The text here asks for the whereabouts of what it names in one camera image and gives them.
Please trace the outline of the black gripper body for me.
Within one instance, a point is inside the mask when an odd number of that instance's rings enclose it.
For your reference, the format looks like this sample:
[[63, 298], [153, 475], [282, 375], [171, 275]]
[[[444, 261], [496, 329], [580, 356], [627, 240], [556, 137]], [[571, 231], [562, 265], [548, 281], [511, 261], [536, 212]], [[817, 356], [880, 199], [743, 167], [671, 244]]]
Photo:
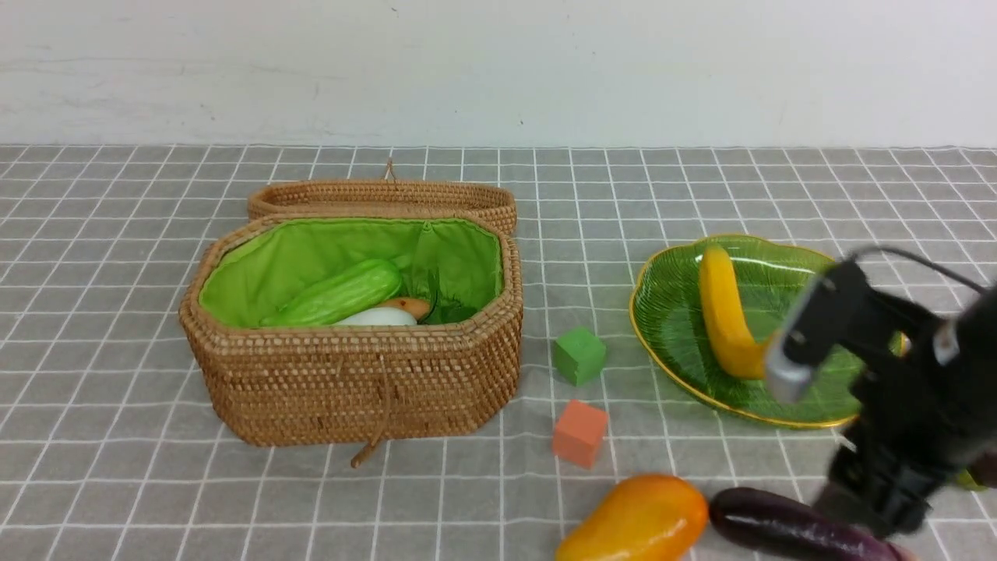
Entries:
[[813, 506], [879, 538], [912, 534], [982, 454], [982, 301], [943, 319], [871, 297], [841, 344], [865, 365], [851, 384], [859, 413]]

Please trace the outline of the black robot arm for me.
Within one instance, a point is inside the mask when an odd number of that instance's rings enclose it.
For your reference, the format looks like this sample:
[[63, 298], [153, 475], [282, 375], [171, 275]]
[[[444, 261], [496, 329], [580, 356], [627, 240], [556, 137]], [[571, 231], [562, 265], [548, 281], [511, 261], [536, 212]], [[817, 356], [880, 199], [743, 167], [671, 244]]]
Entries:
[[951, 317], [877, 291], [840, 344], [865, 367], [859, 412], [813, 508], [879, 538], [911, 534], [995, 444], [995, 291]]

